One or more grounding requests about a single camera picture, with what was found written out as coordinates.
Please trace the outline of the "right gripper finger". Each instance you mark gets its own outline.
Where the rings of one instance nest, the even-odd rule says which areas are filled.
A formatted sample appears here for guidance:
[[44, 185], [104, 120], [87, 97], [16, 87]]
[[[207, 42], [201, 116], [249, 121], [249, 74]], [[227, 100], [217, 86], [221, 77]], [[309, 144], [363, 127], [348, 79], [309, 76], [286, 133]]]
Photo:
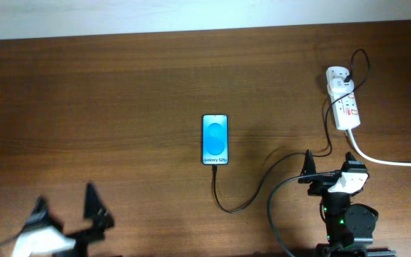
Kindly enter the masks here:
[[345, 162], [340, 170], [343, 173], [367, 173], [365, 164], [362, 161], [357, 161], [350, 151], [345, 154]]
[[313, 175], [313, 174], [316, 174], [316, 166], [315, 166], [315, 162], [313, 159], [313, 153], [310, 149], [308, 149], [305, 152], [304, 163], [303, 163], [303, 167], [301, 169], [300, 175], [307, 176], [307, 175]]

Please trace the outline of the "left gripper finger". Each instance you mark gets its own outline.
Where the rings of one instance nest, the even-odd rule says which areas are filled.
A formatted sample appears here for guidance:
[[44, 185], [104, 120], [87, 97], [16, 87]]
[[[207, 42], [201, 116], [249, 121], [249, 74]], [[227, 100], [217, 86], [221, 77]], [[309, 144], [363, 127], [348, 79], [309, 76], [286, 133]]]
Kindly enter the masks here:
[[26, 219], [23, 232], [35, 231], [50, 226], [53, 226], [60, 232], [64, 228], [64, 224], [55, 215], [50, 214], [46, 198], [39, 196], [31, 215]]
[[99, 198], [98, 191], [93, 183], [87, 183], [83, 217], [98, 220], [109, 216], [109, 212]]

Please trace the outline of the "blue screen Samsung smartphone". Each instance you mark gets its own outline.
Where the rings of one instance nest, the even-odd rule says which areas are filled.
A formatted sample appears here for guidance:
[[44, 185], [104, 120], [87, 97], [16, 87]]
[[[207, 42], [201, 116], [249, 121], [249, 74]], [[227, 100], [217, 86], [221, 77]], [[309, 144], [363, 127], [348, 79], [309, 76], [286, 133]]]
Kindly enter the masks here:
[[225, 114], [208, 114], [203, 116], [202, 158], [204, 165], [227, 165], [228, 116]]

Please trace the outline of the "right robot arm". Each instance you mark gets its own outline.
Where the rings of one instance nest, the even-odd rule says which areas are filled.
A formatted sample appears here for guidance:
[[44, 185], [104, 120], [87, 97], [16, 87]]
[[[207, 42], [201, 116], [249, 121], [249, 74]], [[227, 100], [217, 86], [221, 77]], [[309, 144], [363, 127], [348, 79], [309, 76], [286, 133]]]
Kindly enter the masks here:
[[351, 198], [359, 194], [370, 175], [367, 167], [350, 153], [338, 170], [318, 173], [313, 154], [305, 152], [299, 183], [306, 183], [309, 196], [319, 196], [320, 215], [325, 223], [328, 242], [315, 248], [316, 256], [395, 256], [387, 248], [369, 249], [373, 244], [379, 213], [364, 204], [352, 203]]

